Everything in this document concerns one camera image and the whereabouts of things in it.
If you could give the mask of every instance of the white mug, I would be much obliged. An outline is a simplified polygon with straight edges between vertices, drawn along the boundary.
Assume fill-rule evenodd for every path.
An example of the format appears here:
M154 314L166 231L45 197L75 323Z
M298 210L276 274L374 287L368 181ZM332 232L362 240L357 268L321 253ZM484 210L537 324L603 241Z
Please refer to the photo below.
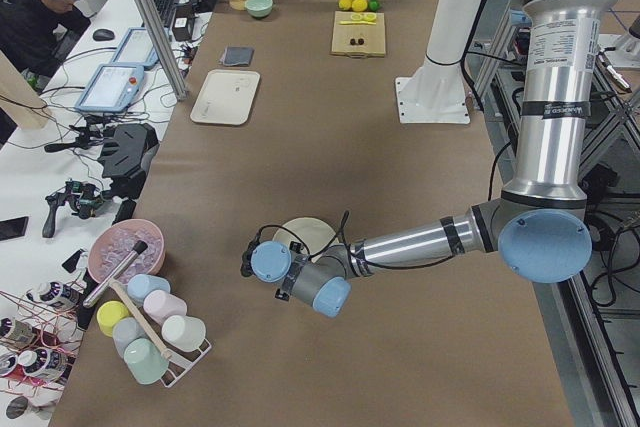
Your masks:
M172 315L162 324L162 338L184 352L200 347L206 335L204 322L196 317Z

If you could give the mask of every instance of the white plate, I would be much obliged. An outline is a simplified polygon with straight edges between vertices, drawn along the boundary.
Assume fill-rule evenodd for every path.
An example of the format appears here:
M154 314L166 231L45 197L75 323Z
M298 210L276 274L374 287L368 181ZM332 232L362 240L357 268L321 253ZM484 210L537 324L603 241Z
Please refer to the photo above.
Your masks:
M203 124L244 124L249 118L259 82L257 72L210 71L191 110L191 120Z
M283 227L295 232L304 243L307 244L312 254L315 254L327 245L327 242L335 235L335 231L329 224L313 217L299 217L290 220L284 224ZM289 247L289 243L292 240L297 242L297 239L293 235L282 229L278 229L273 236L273 240L282 242L287 247Z

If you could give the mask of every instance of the lime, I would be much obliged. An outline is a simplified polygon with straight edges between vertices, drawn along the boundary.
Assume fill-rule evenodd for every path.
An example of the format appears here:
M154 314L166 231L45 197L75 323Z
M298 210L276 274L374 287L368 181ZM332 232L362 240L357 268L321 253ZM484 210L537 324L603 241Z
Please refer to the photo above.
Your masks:
M380 4L379 0L370 0L369 1L369 10L371 12L377 12L378 10L380 10L380 7L382 7L382 5Z
M367 0L353 0L353 2L351 3L351 9L354 12L364 12L365 10L367 10L368 6L369 2L367 2Z
M340 10L349 10L351 8L351 3L353 0L339 0L338 7Z

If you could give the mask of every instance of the wooden cutting board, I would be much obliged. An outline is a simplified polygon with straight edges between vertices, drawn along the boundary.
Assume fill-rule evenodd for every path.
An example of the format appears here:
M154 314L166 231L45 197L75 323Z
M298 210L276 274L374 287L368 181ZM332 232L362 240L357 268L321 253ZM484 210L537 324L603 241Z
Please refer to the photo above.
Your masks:
M353 12L339 11L335 13L331 53L352 57L384 57L387 54L384 14L376 13L375 25L340 24L340 22L352 22L353 14Z

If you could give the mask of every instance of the person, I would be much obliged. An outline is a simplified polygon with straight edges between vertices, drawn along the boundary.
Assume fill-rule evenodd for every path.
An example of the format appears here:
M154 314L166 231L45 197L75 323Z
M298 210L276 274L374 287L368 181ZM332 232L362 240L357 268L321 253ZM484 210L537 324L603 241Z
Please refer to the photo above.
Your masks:
M52 77L61 60L54 56L54 30L62 25L78 36L91 21L74 6L77 0L0 2L0 50L19 72Z

